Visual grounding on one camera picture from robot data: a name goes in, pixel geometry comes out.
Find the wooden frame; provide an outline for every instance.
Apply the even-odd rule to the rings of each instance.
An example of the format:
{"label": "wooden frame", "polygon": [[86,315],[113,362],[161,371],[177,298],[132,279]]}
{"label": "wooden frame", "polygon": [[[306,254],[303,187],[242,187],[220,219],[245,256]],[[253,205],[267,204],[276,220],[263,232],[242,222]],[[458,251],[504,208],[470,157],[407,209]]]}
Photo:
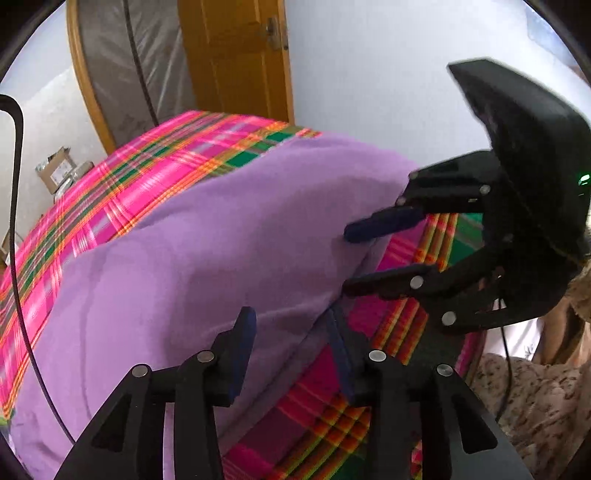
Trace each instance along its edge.
{"label": "wooden frame", "polygon": [[92,124],[95,126],[96,133],[107,155],[110,155],[116,149],[115,140],[105,121],[100,105],[96,100],[95,90],[90,81],[88,68],[86,67],[86,59],[84,57],[84,49],[82,48],[82,39],[80,38],[80,28],[78,25],[78,0],[67,0],[66,24],[70,54],[72,55],[72,63],[74,65],[76,79],[78,80],[78,86],[82,92],[86,109],[88,110]]}

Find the cardboard box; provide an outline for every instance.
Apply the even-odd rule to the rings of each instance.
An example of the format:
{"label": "cardboard box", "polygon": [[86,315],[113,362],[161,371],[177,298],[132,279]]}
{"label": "cardboard box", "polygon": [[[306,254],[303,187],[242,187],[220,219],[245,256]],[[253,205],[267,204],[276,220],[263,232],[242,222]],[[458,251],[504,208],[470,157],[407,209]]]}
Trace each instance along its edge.
{"label": "cardboard box", "polygon": [[56,153],[36,168],[37,175],[54,194],[67,176],[76,168],[76,164],[70,158],[70,149],[61,147]]}

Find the wooden trim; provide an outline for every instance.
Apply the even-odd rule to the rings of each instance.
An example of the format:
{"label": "wooden trim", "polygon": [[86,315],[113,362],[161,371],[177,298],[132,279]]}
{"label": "wooden trim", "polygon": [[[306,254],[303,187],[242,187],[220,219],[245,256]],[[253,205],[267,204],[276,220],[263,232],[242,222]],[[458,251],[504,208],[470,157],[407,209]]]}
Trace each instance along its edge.
{"label": "wooden trim", "polygon": [[66,24],[68,29],[70,54],[72,55],[72,63],[74,65],[76,79],[78,80],[78,86],[82,92],[86,109],[88,110],[92,124],[95,126],[96,133],[98,134],[107,155],[110,155],[116,149],[115,140],[107,126],[99,102],[96,100],[95,90],[90,81],[90,76],[86,67],[86,59],[84,57],[78,24],[78,0],[66,1]]}
{"label": "wooden trim", "polygon": [[287,97],[287,116],[293,125],[296,122],[294,116],[294,96],[291,88],[291,63],[288,40],[287,17],[285,15],[285,0],[277,0],[279,7],[279,24],[281,29],[281,46],[283,52],[283,68],[285,70],[285,93]]}

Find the purple blanket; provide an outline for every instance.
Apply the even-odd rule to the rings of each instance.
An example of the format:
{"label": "purple blanket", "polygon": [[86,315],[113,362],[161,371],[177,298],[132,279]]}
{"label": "purple blanket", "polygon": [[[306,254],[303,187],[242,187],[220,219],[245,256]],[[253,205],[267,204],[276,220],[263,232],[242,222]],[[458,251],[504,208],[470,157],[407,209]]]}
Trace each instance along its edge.
{"label": "purple blanket", "polygon": [[[326,343],[317,319],[343,281],[381,259],[387,239],[350,245],[343,228],[393,204],[413,168],[331,135],[293,139],[178,194],[127,235],[69,263],[35,353],[74,437],[133,365],[182,363],[249,305],[258,333],[244,388],[216,412],[220,445],[229,448]],[[33,478],[53,479],[70,444],[30,368],[11,434]],[[171,450],[167,428],[168,478]]]}

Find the white label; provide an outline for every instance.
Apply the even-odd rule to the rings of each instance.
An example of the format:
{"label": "white label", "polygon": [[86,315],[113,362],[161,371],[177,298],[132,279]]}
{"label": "white label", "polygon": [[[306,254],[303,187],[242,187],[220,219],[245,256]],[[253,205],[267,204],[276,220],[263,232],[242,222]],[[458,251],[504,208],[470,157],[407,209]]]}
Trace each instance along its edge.
{"label": "white label", "polygon": [[66,175],[68,175],[72,170],[72,165],[67,160],[63,160],[54,172],[51,174],[51,179],[56,185],[59,185],[64,181]]}

